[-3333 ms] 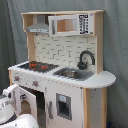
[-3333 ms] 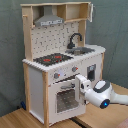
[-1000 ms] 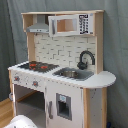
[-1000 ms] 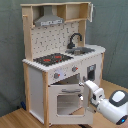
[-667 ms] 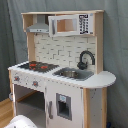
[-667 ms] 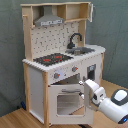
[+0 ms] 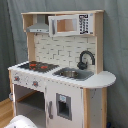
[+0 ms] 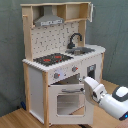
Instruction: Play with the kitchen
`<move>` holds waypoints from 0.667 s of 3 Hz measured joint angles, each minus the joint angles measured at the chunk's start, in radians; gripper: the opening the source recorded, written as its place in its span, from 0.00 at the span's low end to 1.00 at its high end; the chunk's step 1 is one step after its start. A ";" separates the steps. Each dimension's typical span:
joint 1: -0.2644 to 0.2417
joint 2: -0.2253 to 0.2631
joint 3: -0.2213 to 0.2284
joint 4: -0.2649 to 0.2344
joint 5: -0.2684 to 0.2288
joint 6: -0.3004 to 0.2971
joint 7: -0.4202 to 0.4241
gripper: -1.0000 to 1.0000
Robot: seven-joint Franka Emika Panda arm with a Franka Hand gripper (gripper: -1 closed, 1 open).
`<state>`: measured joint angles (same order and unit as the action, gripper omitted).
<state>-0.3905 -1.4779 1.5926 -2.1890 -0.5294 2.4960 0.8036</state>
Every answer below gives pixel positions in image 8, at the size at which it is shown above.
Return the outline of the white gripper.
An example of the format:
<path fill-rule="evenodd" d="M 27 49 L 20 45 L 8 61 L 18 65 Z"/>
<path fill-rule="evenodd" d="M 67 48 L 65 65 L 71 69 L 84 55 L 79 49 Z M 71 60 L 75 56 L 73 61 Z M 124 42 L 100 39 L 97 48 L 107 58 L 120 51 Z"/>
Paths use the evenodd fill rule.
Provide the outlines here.
<path fill-rule="evenodd" d="M 99 104 L 107 94 L 105 86 L 91 77 L 86 77 L 83 83 L 87 101 L 92 104 Z"/>

